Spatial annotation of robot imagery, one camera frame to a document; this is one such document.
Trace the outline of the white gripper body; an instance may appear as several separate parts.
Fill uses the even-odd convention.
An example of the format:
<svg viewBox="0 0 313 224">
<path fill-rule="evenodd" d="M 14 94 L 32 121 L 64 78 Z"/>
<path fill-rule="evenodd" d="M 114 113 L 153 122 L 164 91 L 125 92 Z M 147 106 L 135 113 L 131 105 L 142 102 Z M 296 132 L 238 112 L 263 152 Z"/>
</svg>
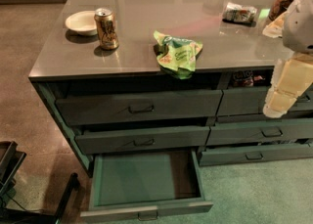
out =
<svg viewBox="0 0 313 224">
<path fill-rule="evenodd" d="M 286 13 L 283 44 L 295 52 L 313 53 L 313 0 L 293 0 Z"/>
</svg>

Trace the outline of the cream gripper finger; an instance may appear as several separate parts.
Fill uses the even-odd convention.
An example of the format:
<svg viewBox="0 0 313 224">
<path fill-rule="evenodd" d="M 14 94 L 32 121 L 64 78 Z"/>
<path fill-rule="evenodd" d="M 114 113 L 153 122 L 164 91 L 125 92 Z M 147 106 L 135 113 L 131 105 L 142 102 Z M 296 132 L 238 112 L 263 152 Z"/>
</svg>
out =
<svg viewBox="0 0 313 224">
<path fill-rule="evenodd" d="M 282 36 L 285 23 L 286 12 L 281 13 L 276 19 L 270 22 L 262 31 L 262 34 L 270 38 L 279 38 Z"/>
<path fill-rule="evenodd" d="M 279 59 L 274 67 L 263 113 L 270 118 L 283 116 L 312 84 L 312 54 L 294 53 L 288 60 Z"/>
</svg>

